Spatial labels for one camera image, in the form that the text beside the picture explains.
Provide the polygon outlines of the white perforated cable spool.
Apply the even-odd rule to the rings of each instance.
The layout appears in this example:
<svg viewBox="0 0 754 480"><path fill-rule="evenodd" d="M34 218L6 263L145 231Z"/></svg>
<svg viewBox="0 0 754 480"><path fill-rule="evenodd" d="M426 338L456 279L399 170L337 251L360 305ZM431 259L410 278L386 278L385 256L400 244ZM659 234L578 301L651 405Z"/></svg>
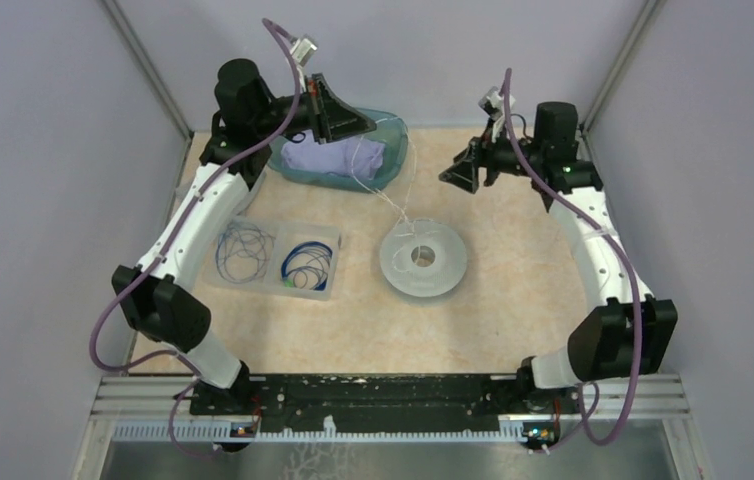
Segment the white perforated cable spool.
<svg viewBox="0 0 754 480"><path fill-rule="evenodd" d="M398 292L413 298L443 296L463 280L468 253L451 227L430 219L416 219L394 227L379 248L381 272Z"/></svg>

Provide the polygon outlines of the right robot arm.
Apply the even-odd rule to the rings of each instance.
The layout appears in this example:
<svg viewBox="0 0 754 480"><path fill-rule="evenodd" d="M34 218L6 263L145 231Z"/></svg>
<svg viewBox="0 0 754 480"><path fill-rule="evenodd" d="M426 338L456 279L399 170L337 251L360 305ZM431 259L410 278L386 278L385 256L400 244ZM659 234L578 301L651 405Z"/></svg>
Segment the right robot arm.
<svg viewBox="0 0 754 480"><path fill-rule="evenodd" d="M554 353L528 357L517 375L516 398L529 412L543 411L556 389L589 381L656 373L678 320L670 300L656 298L627 260L607 208L595 166L581 157L574 105L538 104L534 132L510 141L498 94L481 100L487 114L439 178L474 193L502 174L526 176L549 216L565 234L587 301L586 318Z"/></svg>

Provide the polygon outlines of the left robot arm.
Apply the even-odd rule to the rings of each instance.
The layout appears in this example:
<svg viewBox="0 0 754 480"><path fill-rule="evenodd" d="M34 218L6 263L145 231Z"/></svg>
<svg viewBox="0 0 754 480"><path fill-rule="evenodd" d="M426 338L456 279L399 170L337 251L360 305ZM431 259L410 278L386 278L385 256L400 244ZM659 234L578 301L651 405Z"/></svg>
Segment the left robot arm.
<svg viewBox="0 0 754 480"><path fill-rule="evenodd" d="M342 101L320 73L295 75L296 92L276 97L257 65L244 58L217 73L210 141L189 192L151 249L112 276L129 327L183 358L213 399L230 414L253 399L246 364L211 328L211 312L191 291L207 248L234 209L251 197L269 160L272 142L305 135L332 143L369 133L376 123Z"/></svg>

